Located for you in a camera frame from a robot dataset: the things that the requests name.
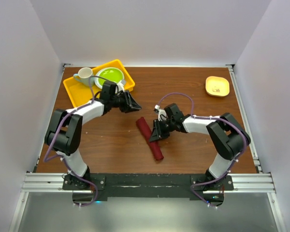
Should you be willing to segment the dark red cloth napkin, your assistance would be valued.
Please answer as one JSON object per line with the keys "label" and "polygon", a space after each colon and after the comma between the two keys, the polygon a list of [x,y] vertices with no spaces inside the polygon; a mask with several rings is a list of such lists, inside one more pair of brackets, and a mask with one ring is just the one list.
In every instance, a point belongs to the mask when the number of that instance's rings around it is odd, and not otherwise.
{"label": "dark red cloth napkin", "polygon": [[147,145],[149,146],[152,155],[156,161],[160,161],[164,159],[164,156],[162,154],[162,151],[160,149],[160,146],[157,141],[150,142],[149,139],[152,135],[152,131],[149,128],[149,125],[147,124],[144,117],[140,117],[138,120],[136,120],[136,126],[138,130],[140,131],[141,135],[144,137]]}

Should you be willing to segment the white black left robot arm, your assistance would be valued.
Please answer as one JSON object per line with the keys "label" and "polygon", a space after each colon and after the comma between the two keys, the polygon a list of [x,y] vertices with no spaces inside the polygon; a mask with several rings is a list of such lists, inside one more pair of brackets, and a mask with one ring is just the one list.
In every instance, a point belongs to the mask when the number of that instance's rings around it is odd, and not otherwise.
{"label": "white black left robot arm", "polygon": [[90,169],[85,164],[79,151],[82,126],[101,117],[112,108],[119,108],[123,113],[141,110],[128,90],[120,84],[105,80],[100,95],[92,95],[86,104],[69,110],[57,109],[53,112],[44,143],[48,150],[43,161],[48,162],[59,157],[68,169],[68,177],[79,189],[93,189]]}

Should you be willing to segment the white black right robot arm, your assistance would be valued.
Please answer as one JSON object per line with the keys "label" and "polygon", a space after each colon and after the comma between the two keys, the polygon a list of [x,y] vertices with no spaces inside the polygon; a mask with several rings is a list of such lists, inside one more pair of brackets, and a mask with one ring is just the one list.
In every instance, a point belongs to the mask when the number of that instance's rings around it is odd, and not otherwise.
{"label": "white black right robot arm", "polygon": [[203,182],[193,186],[207,186],[216,190],[223,184],[223,178],[229,173],[251,139],[230,113],[221,116],[184,115],[177,104],[172,103],[163,110],[155,106],[158,119],[153,121],[153,130],[149,142],[166,139],[173,131],[181,133],[208,134],[217,151],[217,155],[207,169]]}

